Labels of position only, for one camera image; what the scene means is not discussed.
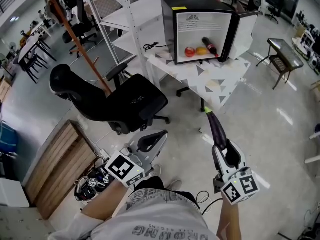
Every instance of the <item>wooden plank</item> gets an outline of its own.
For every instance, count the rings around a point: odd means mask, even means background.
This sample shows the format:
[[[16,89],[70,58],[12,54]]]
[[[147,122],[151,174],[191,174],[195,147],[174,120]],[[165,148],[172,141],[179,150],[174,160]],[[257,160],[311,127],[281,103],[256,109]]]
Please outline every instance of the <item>wooden plank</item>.
[[[35,203],[41,189],[59,161],[82,138],[70,121],[62,127],[44,152],[26,185],[26,192],[32,204]]]
[[[74,182],[82,177],[96,160],[97,157],[85,139],[81,139],[76,147],[63,157],[35,203],[43,219],[47,220],[53,214],[74,187]]]

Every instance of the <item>pile of cables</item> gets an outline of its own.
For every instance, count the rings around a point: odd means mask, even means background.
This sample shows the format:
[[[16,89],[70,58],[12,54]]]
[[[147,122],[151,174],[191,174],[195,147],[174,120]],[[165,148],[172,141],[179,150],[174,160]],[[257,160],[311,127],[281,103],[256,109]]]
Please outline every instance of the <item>pile of cables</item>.
[[[200,198],[199,196],[200,196],[200,194],[202,194],[202,193],[206,193],[206,195],[205,195],[201,200],[199,200],[199,198]],[[219,198],[219,199],[217,199],[217,200],[212,201],[211,198],[210,198],[209,192],[203,190],[203,191],[200,191],[200,192],[196,195],[195,200],[196,200],[196,203],[197,203],[198,205],[203,204],[204,202],[210,200],[211,203],[210,203],[203,211],[200,210],[200,212],[202,213],[202,215],[204,215],[204,214],[207,214],[207,213],[209,213],[209,212],[211,211],[211,209],[212,209],[211,206],[212,206],[213,204],[215,204],[215,203],[218,202],[218,201],[222,201],[223,199],[222,199],[222,198]]]

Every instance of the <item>yellow sticker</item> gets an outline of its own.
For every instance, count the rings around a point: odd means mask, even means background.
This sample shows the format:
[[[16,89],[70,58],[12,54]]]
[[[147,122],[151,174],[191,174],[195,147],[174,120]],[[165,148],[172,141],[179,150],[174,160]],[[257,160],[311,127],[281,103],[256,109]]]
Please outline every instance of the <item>yellow sticker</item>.
[[[187,9],[187,7],[172,7],[171,8],[172,10],[174,10],[174,11],[176,11],[176,10],[186,10]]]

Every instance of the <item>perforated metal post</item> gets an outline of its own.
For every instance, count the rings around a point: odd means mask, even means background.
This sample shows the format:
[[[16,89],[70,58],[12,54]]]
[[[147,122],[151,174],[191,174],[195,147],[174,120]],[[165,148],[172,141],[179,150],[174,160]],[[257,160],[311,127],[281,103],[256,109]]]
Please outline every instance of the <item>perforated metal post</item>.
[[[109,39],[108,33],[107,33],[106,29],[105,29],[105,26],[101,25],[102,20],[101,20],[101,17],[99,15],[98,9],[97,9],[97,7],[95,5],[95,2],[94,2],[94,0],[88,0],[88,1],[89,1],[89,5],[90,5],[90,8],[91,8],[91,11],[93,13],[95,22],[98,24],[98,26],[99,26],[99,28],[101,30],[101,33],[102,33],[102,36],[103,36],[103,38],[104,38],[104,40],[106,42],[106,45],[108,46],[115,63],[117,65],[119,65],[120,64],[120,60],[119,60],[119,58],[118,58],[118,56],[116,54],[116,51],[115,51],[115,48],[114,48],[113,44],[111,43],[111,41]]]
[[[137,50],[137,56],[138,56],[138,58],[141,62],[141,65],[142,65],[143,75],[144,75],[144,77],[146,77],[147,79],[149,79],[149,81],[151,81],[153,83],[153,78],[149,74],[149,71],[147,69],[147,58],[143,54],[143,47],[140,43],[139,34],[138,34],[139,28],[136,26],[135,19],[132,14],[130,0],[122,0],[122,2],[123,2],[123,7],[125,9],[126,19],[128,21],[130,31],[131,31],[131,34],[133,37],[133,41],[134,41],[134,44],[135,44],[135,47]]]

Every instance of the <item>dark bottle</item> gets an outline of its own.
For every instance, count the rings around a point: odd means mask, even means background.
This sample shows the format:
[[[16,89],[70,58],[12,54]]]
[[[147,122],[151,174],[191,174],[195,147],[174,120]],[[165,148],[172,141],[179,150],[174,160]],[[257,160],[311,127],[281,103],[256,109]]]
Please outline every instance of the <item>dark bottle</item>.
[[[211,43],[209,38],[207,37],[202,38],[202,42],[204,43],[204,45],[206,46],[206,48],[209,50],[211,54],[213,54],[216,58],[219,57],[219,55],[217,54],[217,48]]]

